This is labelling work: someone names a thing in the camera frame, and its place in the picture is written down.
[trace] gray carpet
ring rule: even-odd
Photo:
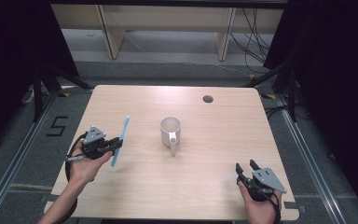
[[[245,66],[228,66],[228,68],[241,70],[246,75],[212,65],[184,63],[76,63],[76,66],[81,78],[92,85],[241,87],[250,81],[247,75],[260,76]],[[266,71],[260,67],[252,67],[252,69]],[[60,79],[60,82],[62,85],[71,84],[63,79]],[[260,84],[258,90],[263,94],[272,93],[270,89],[272,82],[273,80],[268,80]],[[72,92],[68,97],[58,97],[55,100],[41,132],[36,137],[12,188],[0,207],[0,223],[35,223],[42,216],[46,204],[44,198],[54,185],[90,95],[91,93],[84,91]],[[273,99],[263,99],[262,103],[264,107],[278,105],[277,100]],[[0,177],[32,124],[33,109],[33,105],[19,108],[1,134]],[[297,124],[323,171],[326,182],[337,196],[345,218],[348,223],[358,223],[358,200],[353,194],[351,186],[340,172],[337,164],[327,159],[328,148],[312,120],[302,119],[307,116],[306,108],[298,107],[296,112],[298,114]],[[50,128],[58,116],[67,117],[67,119],[58,119],[56,123],[66,126],[65,130],[61,136],[47,136],[49,133],[59,132],[57,129]],[[297,206],[300,208],[300,218],[293,223],[331,223],[282,113],[278,112],[271,116],[269,124],[295,194]],[[79,223],[101,223],[101,220],[81,218]]]

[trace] floor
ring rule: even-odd
[[[206,71],[211,76],[214,71],[223,69],[240,76],[240,78],[249,78],[249,80],[251,75],[257,77],[262,75],[261,72],[267,71],[261,67],[260,61],[245,55],[233,39],[229,43],[226,60],[219,62],[213,34],[128,31],[118,57],[112,61],[108,57],[100,31],[62,30],[62,32],[76,61],[76,66],[82,71],[81,76],[94,83],[113,82],[109,77],[101,74],[107,74],[106,71],[110,71],[112,66],[119,67],[122,64],[131,64],[131,69],[139,70],[158,67],[172,71],[169,69],[175,67],[178,70],[185,69],[183,70],[185,72],[186,69],[192,68],[195,69],[194,71],[199,71],[200,74]],[[244,34],[234,34],[234,36],[244,46],[248,45],[247,37]],[[273,35],[262,35],[262,37],[269,44]],[[262,58],[257,44],[249,44],[248,49]],[[95,70],[89,69],[90,66],[98,66],[100,74],[94,77]],[[121,69],[120,71],[129,71],[128,67]],[[133,79],[131,82],[143,83],[143,80]],[[212,77],[205,78],[205,85],[217,85],[218,82],[219,80],[213,80]],[[262,95],[265,94],[262,96],[265,108],[284,104],[283,96],[272,94],[273,98],[269,98],[269,94],[272,93],[271,83],[268,81],[258,87],[259,92]],[[25,155],[24,162],[20,164],[19,171],[14,174],[12,183],[9,184],[10,188],[6,197],[0,202],[0,223],[36,222],[42,216],[56,174],[61,169],[62,161],[57,158],[65,155],[65,151],[59,151],[57,147],[69,147],[75,134],[76,125],[81,119],[81,113],[78,110],[86,107],[89,98],[90,92],[79,91],[72,93],[70,98],[58,97],[52,104],[46,120],[40,127],[40,134],[32,141],[31,149]],[[300,218],[297,221],[287,223],[358,223],[358,200],[352,192],[351,186],[335,162],[326,156],[328,147],[323,137],[319,135],[317,127],[309,118],[306,108],[298,107],[296,112],[299,119],[294,124],[294,128],[289,128],[293,123],[290,122],[284,111],[279,111],[269,119],[269,125],[280,150],[282,162],[300,211]],[[51,133],[50,124],[62,114],[70,117],[63,121],[67,127],[66,131],[61,140],[49,140],[46,145],[46,134]],[[33,105],[24,105],[13,116],[9,126],[1,134],[9,137],[5,138],[0,146],[0,181],[10,162],[16,156],[17,148],[27,137],[28,130],[34,128],[32,117]],[[295,139],[294,132],[296,130],[301,134],[300,141]],[[309,157],[314,161],[313,166],[309,166],[305,162]],[[322,177],[322,187],[326,189],[321,189],[321,185],[316,183],[315,176]],[[324,200],[321,192],[331,193],[333,202],[338,204],[338,210],[328,208],[331,202]],[[343,219],[334,218],[331,211],[342,213]],[[68,221],[68,223],[76,222],[101,223],[101,220],[71,218]]]

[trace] mug handle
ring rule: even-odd
[[[169,133],[169,137],[170,137],[170,144],[171,144],[171,155],[175,156],[175,154],[176,154],[176,144],[178,142],[178,140],[176,138],[176,133]]]

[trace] black strap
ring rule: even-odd
[[[74,153],[77,143],[80,141],[80,139],[85,138],[86,135],[87,135],[87,132],[83,133],[76,139],[76,141],[72,145],[71,150],[69,151],[69,154],[67,155],[67,157],[72,156],[72,153]],[[69,181],[69,179],[71,178],[71,162],[65,161],[65,174],[66,174],[66,179]],[[54,224],[62,224],[64,221],[66,221],[75,212],[76,207],[77,207],[77,199],[75,200],[74,204],[72,204],[71,209],[69,209],[69,211],[65,214],[65,216],[63,216],[62,218],[60,218],[59,220],[54,222]]]

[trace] aluminum rail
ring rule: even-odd
[[[277,99],[279,105],[286,105],[286,102],[280,94],[277,95]],[[301,131],[298,129],[297,124],[292,121],[289,116],[289,113],[286,110],[283,110],[283,117],[286,121],[287,126],[289,127],[292,136],[296,141],[298,150],[305,164],[307,165],[313,183],[315,184],[315,187],[321,196],[321,199],[332,222],[337,224],[348,223],[342,214],[341,208],[339,207],[336,198],[334,197],[331,189],[328,187],[321,170],[319,169],[315,159],[313,158],[312,153],[310,152],[310,149],[308,148],[308,145],[301,134]]]
[[[11,183],[13,182],[14,178],[16,177],[17,173],[19,172],[22,163],[24,162],[28,152],[33,144],[39,130],[41,129],[42,124],[45,121],[47,113],[51,108],[51,105],[58,97],[57,92],[51,92],[48,96],[48,99],[45,102],[45,109],[41,114],[40,118],[33,123],[30,130],[28,131],[27,135],[25,136],[24,140],[22,141],[16,155],[13,157],[10,165],[7,167],[4,175],[0,180],[0,205],[2,201],[5,199],[5,196],[10,188]]]

